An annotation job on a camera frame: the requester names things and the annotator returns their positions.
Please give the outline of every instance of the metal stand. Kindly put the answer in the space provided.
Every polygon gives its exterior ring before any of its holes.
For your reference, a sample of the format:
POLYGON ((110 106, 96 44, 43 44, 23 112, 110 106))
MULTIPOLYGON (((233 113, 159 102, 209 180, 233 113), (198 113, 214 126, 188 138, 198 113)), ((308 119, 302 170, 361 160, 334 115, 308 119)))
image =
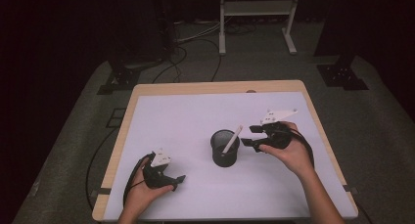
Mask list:
POLYGON ((97 95, 110 95, 113 91, 132 90, 138 82, 141 70, 131 70, 125 67, 122 61, 114 55, 108 59, 113 70, 105 85, 101 85, 97 95))
POLYGON ((220 0, 220 31, 219 54, 226 54, 225 47, 225 17, 226 16, 269 16, 289 15, 287 26, 282 29, 291 55, 297 53, 297 49, 291 38, 291 27, 299 0, 280 1, 235 1, 225 2, 220 0))
POLYGON ((368 90, 362 79, 357 78, 350 65, 354 54, 341 54, 333 65, 317 66, 321 76, 329 87, 343 87, 345 90, 368 90))

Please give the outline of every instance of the left hand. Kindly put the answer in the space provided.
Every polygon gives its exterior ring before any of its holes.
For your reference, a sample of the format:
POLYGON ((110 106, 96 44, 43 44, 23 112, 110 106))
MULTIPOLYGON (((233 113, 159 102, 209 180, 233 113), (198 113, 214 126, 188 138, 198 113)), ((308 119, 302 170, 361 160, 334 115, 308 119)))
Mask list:
POLYGON ((138 216, 158 197, 173 190, 172 185, 157 189, 150 189, 144 182, 143 167, 149 161, 145 158, 137 169, 131 186, 140 183, 129 191, 125 201, 124 210, 119 216, 118 223, 135 223, 138 216))

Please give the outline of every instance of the cable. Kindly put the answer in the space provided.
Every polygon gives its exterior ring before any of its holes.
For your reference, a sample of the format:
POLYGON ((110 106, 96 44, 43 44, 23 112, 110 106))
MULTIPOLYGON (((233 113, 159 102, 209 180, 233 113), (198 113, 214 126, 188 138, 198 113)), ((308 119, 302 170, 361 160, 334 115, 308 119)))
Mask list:
POLYGON ((310 158, 310 162, 312 164, 312 166, 314 167, 314 153, 312 151, 311 146, 308 144, 307 140, 304 138, 304 136, 302 136, 302 134, 300 134, 296 129, 293 128, 289 128, 289 131, 285 131, 285 130, 279 130, 279 129, 273 129, 272 133, 282 133, 282 134, 287 134, 288 136, 290 136, 290 140, 297 139, 299 140, 299 142, 302 143, 302 145, 305 147, 305 149, 307 150, 308 156, 310 158))
MULTIPOLYGON (((143 61, 143 62, 149 62, 149 63, 148 64, 141 65, 141 66, 138 66, 138 67, 127 67, 127 69, 128 70, 131 70, 131 71, 135 71, 135 72, 140 72, 143 69, 147 69, 147 68, 150 68, 150 67, 157 67, 157 66, 161 65, 164 62, 164 59, 158 59, 156 61, 145 61, 145 59, 143 59, 141 61, 143 61)), ((126 66, 128 66, 128 65, 131 65, 132 66, 132 64, 129 64, 128 61, 124 61, 123 64, 126 65, 126 66)))
MULTIPOLYGON (((217 50, 217 53, 219 53, 219 47, 216 45, 216 43, 214 43, 214 42, 213 42, 213 41, 211 41, 211 40, 207 40, 207 39, 192 39, 192 40, 188 40, 188 41, 186 41, 186 42, 183 42, 183 44, 185 44, 185 43, 189 43, 189 42, 192 42, 192 41, 205 41, 205 42, 208 42, 208 43, 210 43, 210 44, 214 45, 214 47, 215 47, 215 48, 216 48, 216 50, 217 50)), ((213 81, 214 81, 214 78, 216 77, 217 72, 219 71, 219 68, 220 68, 220 64, 221 64, 221 63, 222 63, 222 57, 219 55, 219 63, 217 64, 217 68, 216 68, 216 70, 214 71, 213 77, 211 78, 210 82, 213 82, 213 81)))
MULTIPOLYGON (((224 22, 224 24, 227 24, 230 20, 232 20, 232 18, 233 17, 229 17, 225 22, 224 22)), ((199 32, 198 34, 196 34, 196 35, 193 35, 193 36, 190 36, 190 37, 186 37, 186 38, 182 38, 182 39, 177 39, 177 42, 185 42, 185 41, 189 41, 189 40, 192 40, 192 39, 195 39, 195 38, 198 38, 198 37, 201 37, 201 36, 204 36, 204 35, 207 35, 207 34, 209 34, 209 33, 211 33, 211 32, 214 32, 214 31, 216 31, 216 30, 218 30, 219 29, 219 27, 220 27, 220 22, 217 22, 216 23, 216 25, 214 25, 213 27, 210 27, 210 28, 208 28, 208 29, 206 29, 206 30, 204 30, 204 31, 201 31, 201 32, 199 32)))
POLYGON ((367 214, 366 210, 363 208, 362 205, 360 205, 360 203, 355 202, 356 206, 363 212, 363 214, 365 215, 366 219, 369 221, 370 224, 373 224, 372 219, 369 217, 369 215, 367 214))
POLYGON ((190 23, 197 24, 197 25, 200 25, 200 26, 210 26, 211 23, 218 23, 218 21, 193 21, 193 22, 190 22, 190 23))
POLYGON ((100 149, 101 149, 101 147, 104 145, 104 143, 107 141, 107 139, 108 138, 110 138, 110 136, 114 133, 114 131, 116 130, 117 128, 114 128, 105 138, 104 138, 104 140, 101 142, 101 144, 98 146, 98 148, 95 150, 95 153, 94 153, 94 156, 91 158, 91 161, 89 162, 89 165, 88 165, 88 169, 86 170, 86 178, 85 178, 85 194, 86 194, 86 198, 87 198, 87 200, 88 200, 88 204, 89 204, 89 207, 91 208, 91 210, 92 209, 94 209, 94 207, 93 207, 93 205, 92 205, 92 203, 91 203, 91 200, 89 200, 89 192, 88 192, 88 179, 89 179, 89 172, 90 172, 90 170, 91 170, 91 166, 92 166, 92 162, 94 161, 94 159, 95 159, 95 156, 98 154, 98 151, 100 151, 100 149))
POLYGON ((167 70, 169 70, 170 68, 172 68, 172 67, 175 67, 175 66, 177 66, 178 64, 180 64, 181 62, 183 62, 185 59, 186 59, 186 57, 187 57, 187 51, 184 49, 184 48, 182 48, 182 47, 180 47, 180 46, 178 46, 177 48, 179 48, 179 49, 181 49, 182 51, 184 51, 184 56, 183 56, 183 58, 181 58, 177 63, 174 63, 173 65, 171 65, 171 66, 169 66, 169 67, 166 67, 165 69, 163 69, 154 79, 153 79, 153 81, 152 81, 152 83, 154 84, 154 83, 156 83, 156 80, 165 72, 165 71, 167 71, 167 70))
POLYGON ((256 24, 253 23, 251 24, 254 28, 250 29, 249 27, 247 27, 246 25, 240 25, 240 24, 229 24, 226 28, 225 28, 225 32, 228 35, 234 35, 234 36, 238 36, 238 35, 246 35, 248 33, 251 32, 255 32, 256 31, 256 24))
POLYGON ((174 65, 174 68, 176 69, 176 74, 177 74, 176 77, 173 79, 173 83, 180 83, 180 75, 182 74, 181 69, 172 60, 170 60, 170 63, 174 65))
POLYGON ((138 182, 138 183, 136 183, 136 184, 134 184, 134 185, 132 185, 131 187, 129 187, 129 188, 127 188, 126 190, 125 190, 125 193, 129 193, 129 191, 131 191, 131 189, 133 188, 133 187, 135 187, 135 186, 137 186, 137 185, 140 185, 140 184, 142 184, 143 182, 145 182, 146 181, 146 179, 144 179, 143 181, 141 181, 141 182, 138 182))

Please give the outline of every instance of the gray floor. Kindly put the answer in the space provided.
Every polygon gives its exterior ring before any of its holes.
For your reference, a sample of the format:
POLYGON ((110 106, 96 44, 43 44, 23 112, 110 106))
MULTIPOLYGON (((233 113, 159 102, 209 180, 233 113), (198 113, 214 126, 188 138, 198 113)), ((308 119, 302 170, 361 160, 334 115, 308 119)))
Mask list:
MULTIPOLYGON (((299 79, 307 87, 354 198, 374 223, 413 223, 415 220, 415 126, 386 88, 376 70, 361 58, 352 63, 369 90, 345 91, 326 87, 316 65, 336 57, 314 58, 323 23, 298 23, 293 39, 298 53, 291 56, 280 32, 281 24, 259 25, 255 32, 227 36, 214 81, 299 79)), ((205 26, 182 24, 187 37, 205 26)), ((205 36, 217 43, 217 32, 205 36)), ((210 81, 218 65, 216 48, 204 41, 182 45, 187 58, 178 65, 181 82, 210 81)), ((183 52, 173 56, 180 60, 183 52)), ((139 83, 151 83, 169 63, 142 72, 139 83)), ((126 108, 131 91, 97 95, 111 69, 97 67, 73 108, 66 125, 15 219, 18 223, 94 223, 85 195, 85 174, 95 150, 111 132, 106 128, 114 108, 126 108)), ((157 82, 177 79, 174 68, 157 82)), ((100 187, 115 143, 113 133, 96 155, 89 176, 89 191, 100 187)), ((308 223, 308 220, 296 220, 308 223)), ((359 217, 347 223, 368 223, 359 217)))

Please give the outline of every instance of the finger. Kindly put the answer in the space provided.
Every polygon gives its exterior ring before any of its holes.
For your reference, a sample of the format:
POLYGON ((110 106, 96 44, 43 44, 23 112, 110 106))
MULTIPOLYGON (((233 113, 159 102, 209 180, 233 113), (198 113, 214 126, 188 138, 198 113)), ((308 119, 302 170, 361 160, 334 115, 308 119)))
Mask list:
POLYGON ((167 186, 164 186, 164 187, 154 189, 153 194, 155 195, 155 198, 158 198, 158 197, 160 197, 160 196, 162 196, 162 195, 164 195, 164 194, 166 194, 170 191, 173 191, 173 189, 174 189, 174 187, 172 185, 167 185, 167 186))
POLYGON ((292 128, 292 129, 295 129, 295 130, 298 130, 297 129, 297 125, 296 124, 294 124, 294 123, 292 123, 292 122, 289 122, 289 121, 280 121, 281 123, 283 123, 283 124, 285 124, 285 125, 287 125, 289 128, 292 128))
POLYGON ((281 157, 282 150, 280 150, 280 149, 276 149, 276 148, 273 148, 271 146, 264 145, 264 144, 259 145, 259 148, 260 148, 261 151, 263 151, 263 152, 265 152, 267 154, 273 155, 273 156, 275 156, 277 158, 280 158, 281 157))
POLYGON ((138 167, 137 171, 135 172, 134 175, 134 181, 138 181, 138 180, 143 180, 144 179, 144 175, 143 175, 143 167, 146 165, 146 163, 149 161, 149 159, 146 157, 141 163, 140 166, 138 167))
POLYGON ((140 164, 140 169, 143 169, 144 165, 149 161, 149 159, 146 157, 140 164))

